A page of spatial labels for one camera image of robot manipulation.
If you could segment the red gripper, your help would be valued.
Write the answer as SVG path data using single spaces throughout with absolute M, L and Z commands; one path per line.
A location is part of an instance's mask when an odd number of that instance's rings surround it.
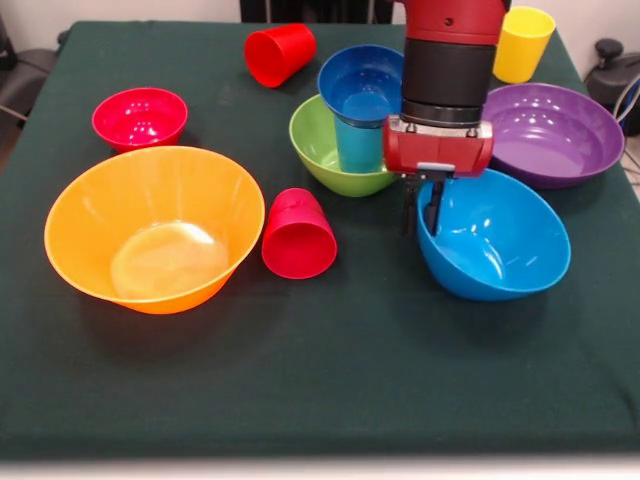
M 388 171 L 401 175 L 442 172 L 448 177 L 478 177 L 488 167 L 494 147 L 492 124 L 481 121 L 475 127 L 441 128 L 387 117 L 383 128 L 383 151 Z M 404 181 L 401 232 L 414 235 L 416 225 L 416 182 Z M 437 235 L 445 181 L 433 183 L 424 208 L 425 225 Z

